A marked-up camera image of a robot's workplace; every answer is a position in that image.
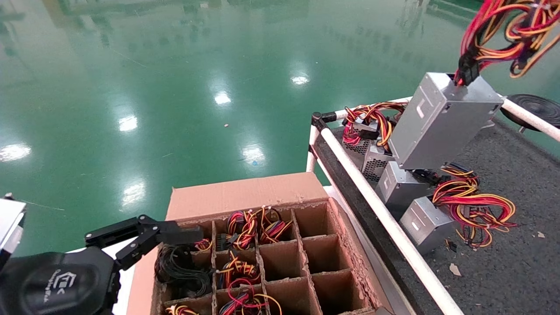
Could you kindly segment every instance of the gray carpet surface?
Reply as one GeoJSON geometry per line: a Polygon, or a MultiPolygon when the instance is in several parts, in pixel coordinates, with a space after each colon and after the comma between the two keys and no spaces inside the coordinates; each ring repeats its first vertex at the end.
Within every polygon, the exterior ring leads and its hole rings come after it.
{"type": "MultiPolygon", "coordinates": [[[[511,221],[519,227],[509,233],[493,232],[492,245],[477,251],[452,235],[457,253],[442,244],[425,255],[427,263],[465,314],[560,313],[560,161],[497,122],[481,130],[456,162],[477,172],[482,192],[516,204],[511,221]],[[462,277],[451,273],[451,263],[462,277]]],[[[394,263],[402,270],[406,264],[394,263]]],[[[441,313],[427,302],[429,296],[414,273],[402,275],[418,292],[425,314],[441,313]]]]}

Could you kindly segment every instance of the robotic arm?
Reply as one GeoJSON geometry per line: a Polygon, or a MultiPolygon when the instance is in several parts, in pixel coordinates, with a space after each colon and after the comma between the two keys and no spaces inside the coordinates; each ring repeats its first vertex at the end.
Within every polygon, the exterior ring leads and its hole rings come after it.
{"type": "Polygon", "coordinates": [[[23,232],[25,204],[0,199],[0,315],[111,315],[127,270],[161,242],[194,244],[200,227],[141,215],[85,235],[77,253],[42,253],[10,259],[23,232]],[[112,259],[101,249],[138,237],[112,259]]]}

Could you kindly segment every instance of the connector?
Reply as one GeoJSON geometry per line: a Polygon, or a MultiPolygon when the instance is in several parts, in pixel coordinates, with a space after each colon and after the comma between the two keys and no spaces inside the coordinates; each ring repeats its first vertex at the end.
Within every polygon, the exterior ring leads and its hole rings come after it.
{"type": "Polygon", "coordinates": [[[360,136],[360,138],[368,140],[376,140],[377,138],[379,138],[379,132],[365,129],[361,129],[358,132],[358,135],[360,136]]]}
{"type": "Polygon", "coordinates": [[[480,66],[476,60],[478,50],[469,48],[461,58],[459,58],[459,69],[454,77],[455,85],[461,82],[461,85],[468,86],[480,75],[480,66]]]}
{"type": "Polygon", "coordinates": [[[533,55],[537,52],[535,49],[526,48],[524,49],[517,58],[516,62],[511,63],[510,71],[514,73],[515,67],[517,69],[523,70],[527,66],[527,61],[533,57],[533,55]]]}
{"type": "Polygon", "coordinates": [[[216,236],[216,250],[225,251],[231,247],[231,243],[227,241],[226,233],[218,234],[216,236]]]}
{"type": "Polygon", "coordinates": [[[229,242],[230,244],[234,244],[235,241],[236,241],[238,238],[239,238],[239,234],[234,233],[234,234],[230,237],[230,239],[228,240],[228,242],[229,242]]]}
{"type": "Polygon", "coordinates": [[[427,169],[415,169],[412,171],[412,175],[430,184],[431,186],[436,186],[451,179],[451,177],[448,175],[438,177],[436,173],[431,172],[427,169]]]}

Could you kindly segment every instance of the white pipe rail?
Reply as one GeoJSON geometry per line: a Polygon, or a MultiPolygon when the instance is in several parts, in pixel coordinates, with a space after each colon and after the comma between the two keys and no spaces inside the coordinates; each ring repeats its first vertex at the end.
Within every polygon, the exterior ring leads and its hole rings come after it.
{"type": "MultiPolygon", "coordinates": [[[[402,101],[410,101],[412,97],[403,98],[403,99],[396,99],[392,100],[394,102],[402,102],[402,101]]],[[[506,109],[508,112],[512,113],[513,115],[517,116],[523,121],[526,121],[531,126],[535,127],[536,129],[546,133],[552,139],[560,142],[560,129],[556,128],[555,126],[547,123],[546,121],[540,119],[539,117],[531,114],[521,106],[515,104],[514,102],[510,101],[503,97],[503,105],[502,108],[506,109]]],[[[337,120],[344,119],[348,116],[346,110],[337,110],[335,112],[337,114],[337,120]]]]}
{"type": "Polygon", "coordinates": [[[424,284],[430,295],[432,295],[436,304],[440,307],[445,315],[463,314],[457,303],[449,295],[449,292],[444,288],[439,279],[433,273],[432,269],[428,266],[424,258],[418,253],[416,247],[398,222],[393,218],[389,210],[385,207],[381,199],[377,196],[371,185],[363,177],[360,170],[354,165],[354,162],[344,152],[339,141],[334,137],[333,133],[328,128],[321,131],[321,135],[329,147],[333,150],[334,155],[340,161],[350,178],[356,184],[358,190],[362,193],[367,203],[370,205],[374,213],[387,230],[396,246],[399,248],[404,258],[408,261],[420,281],[424,284]]]}

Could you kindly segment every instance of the cardboard scrap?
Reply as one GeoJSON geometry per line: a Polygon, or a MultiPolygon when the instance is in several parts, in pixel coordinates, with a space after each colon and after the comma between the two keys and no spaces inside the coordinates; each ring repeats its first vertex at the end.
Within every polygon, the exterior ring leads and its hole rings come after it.
{"type": "Polygon", "coordinates": [[[451,272],[453,272],[454,275],[456,275],[456,276],[458,276],[458,277],[462,277],[461,272],[459,271],[459,268],[457,267],[456,264],[451,263],[451,264],[449,265],[449,270],[450,270],[451,272]]]}

